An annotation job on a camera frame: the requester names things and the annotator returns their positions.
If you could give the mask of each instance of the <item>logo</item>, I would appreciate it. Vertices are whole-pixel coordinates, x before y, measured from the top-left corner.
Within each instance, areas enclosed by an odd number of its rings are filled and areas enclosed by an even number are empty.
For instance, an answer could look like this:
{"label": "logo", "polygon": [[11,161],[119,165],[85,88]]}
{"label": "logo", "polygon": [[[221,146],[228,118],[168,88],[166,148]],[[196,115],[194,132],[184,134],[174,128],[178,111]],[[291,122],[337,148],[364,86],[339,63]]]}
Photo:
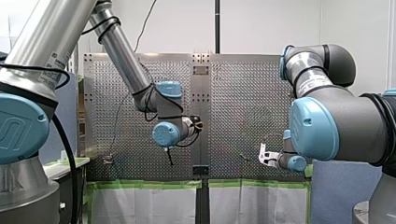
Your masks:
{"label": "logo", "polygon": [[11,117],[9,114],[0,116],[0,149],[20,150],[30,123],[29,119]]}

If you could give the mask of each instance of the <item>robotic arm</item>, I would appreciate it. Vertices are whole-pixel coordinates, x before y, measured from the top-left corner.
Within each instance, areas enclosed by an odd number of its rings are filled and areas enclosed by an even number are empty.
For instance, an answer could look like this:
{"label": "robotic arm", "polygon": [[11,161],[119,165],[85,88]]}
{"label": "robotic arm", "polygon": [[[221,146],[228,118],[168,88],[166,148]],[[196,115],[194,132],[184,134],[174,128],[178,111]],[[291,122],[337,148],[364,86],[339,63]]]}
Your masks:
{"label": "robotic arm", "polygon": [[198,117],[182,114],[178,82],[148,81],[110,1],[40,0],[0,70],[2,222],[59,223],[59,186],[48,181],[38,150],[49,136],[58,104],[54,91],[88,21],[136,108],[158,113],[152,137],[159,146],[176,146],[202,129]]}
{"label": "robotic arm", "polygon": [[355,73],[352,56],[339,46],[285,48],[280,75],[292,85],[296,100],[290,108],[284,152],[273,157],[279,167],[297,172],[304,170],[305,158],[382,166],[370,200],[370,223],[396,223],[396,91],[355,97],[346,89]]}
{"label": "robotic arm", "polygon": [[173,147],[178,142],[200,131],[202,123],[197,117],[183,116],[182,90],[175,81],[151,84],[134,55],[128,39],[120,28],[120,21],[111,10],[111,2],[96,5],[90,18],[99,36],[99,43],[117,67],[122,79],[134,97],[136,108],[141,112],[157,112],[158,123],[152,132],[154,141],[161,147]]}

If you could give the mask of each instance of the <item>metal pole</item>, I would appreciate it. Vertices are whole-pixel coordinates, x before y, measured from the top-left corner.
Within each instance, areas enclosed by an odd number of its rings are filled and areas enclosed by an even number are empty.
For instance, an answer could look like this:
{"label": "metal pole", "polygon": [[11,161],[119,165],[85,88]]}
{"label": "metal pole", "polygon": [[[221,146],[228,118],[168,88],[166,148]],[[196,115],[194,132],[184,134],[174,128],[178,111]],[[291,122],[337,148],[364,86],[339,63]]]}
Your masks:
{"label": "metal pole", "polygon": [[220,0],[215,0],[216,53],[220,54]]}

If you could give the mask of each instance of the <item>light blue joint cap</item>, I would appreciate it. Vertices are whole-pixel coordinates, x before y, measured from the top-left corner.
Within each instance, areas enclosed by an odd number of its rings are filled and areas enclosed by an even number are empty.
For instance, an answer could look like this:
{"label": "light blue joint cap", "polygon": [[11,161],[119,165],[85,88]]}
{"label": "light blue joint cap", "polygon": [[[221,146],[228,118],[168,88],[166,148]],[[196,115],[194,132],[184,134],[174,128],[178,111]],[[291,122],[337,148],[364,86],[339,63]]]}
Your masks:
{"label": "light blue joint cap", "polygon": [[162,81],[157,83],[158,91],[169,98],[181,98],[181,85],[177,81]]}
{"label": "light blue joint cap", "polygon": [[291,138],[291,131],[289,129],[285,130],[285,132],[283,132],[283,140],[289,139]]}
{"label": "light blue joint cap", "polygon": [[302,156],[293,156],[288,161],[288,169],[294,172],[303,172],[306,168],[306,159]]}
{"label": "light blue joint cap", "polygon": [[384,92],[384,96],[396,96],[396,89],[389,89]]}
{"label": "light blue joint cap", "polygon": [[173,147],[180,141],[180,132],[175,124],[163,121],[154,127],[152,138],[160,147]]}
{"label": "light blue joint cap", "polygon": [[304,97],[290,109],[291,142],[296,152],[320,161],[335,158],[340,146],[338,129],[332,114],[318,100]]}
{"label": "light blue joint cap", "polygon": [[286,61],[285,61],[285,56],[288,53],[289,49],[292,48],[292,46],[286,46],[282,50],[282,54],[280,55],[280,79],[282,80],[288,80],[286,77]]}
{"label": "light blue joint cap", "polygon": [[0,164],[28,159],[46,143],[50,122],[40,106],[0,93]]}

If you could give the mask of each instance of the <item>perforated metal panel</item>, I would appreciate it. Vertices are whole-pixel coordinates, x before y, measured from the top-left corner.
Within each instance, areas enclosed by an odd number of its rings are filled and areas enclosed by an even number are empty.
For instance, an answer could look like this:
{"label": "perforated metal panel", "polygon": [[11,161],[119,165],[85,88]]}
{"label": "perforated metal panel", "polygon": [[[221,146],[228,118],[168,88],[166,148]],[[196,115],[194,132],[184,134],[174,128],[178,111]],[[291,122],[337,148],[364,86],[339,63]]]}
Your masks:
{"label": "perforated metal panel", "polygon": [[211,178],[302,179],[258,161],[260,143],[279,151],[288,127],[290,84],[279,77],[279,57],[212,56]]}
{"label": "perforated metal panel", "polygon": [[[155,82],[182,83],[185,114],[201,111],[205,122],[193,151],[173,149],[173,167],[151,139],[156,121],[145,122],[144,114],[135,110],[132,96],[124,101],[115,125],[127,88],[105,54],[86,56],[86,145],[93,158],[90,180],[192,179],[192,165],[197,162],[209,164],[210,178],[304,180],[302,175],[268,168],[258,161],[260,143],[267,140],[270,150],[279,151],[282,137],[271,134],[281,135],[288,126],[291,87],[280,81],[278,56],[208,56],[203,64],[190,54],[139,55]],[[199,64],[208,67],[209,74],[194,75],[192,68]],[[104,164],[104,156],[110,153],[113,164]]]}
{"label": "perforated metal panel", "polygon": [[[139,55],[139,58],[154,82],[181,82],[184,87],[183,107],[189,114],[191,56]],[[166,153],[151,139],[152,128],[157,121],[146,122],[144,114],[134,108],[133,97],[106,54],[87,55],[84,68],[86,144],[88,154],[93,158],[88,178],[191,179],[191,149],[171,151],[175,165],[170,166]],[[113,155],[112,164],[105,164],[104,156],[110,153]]]}

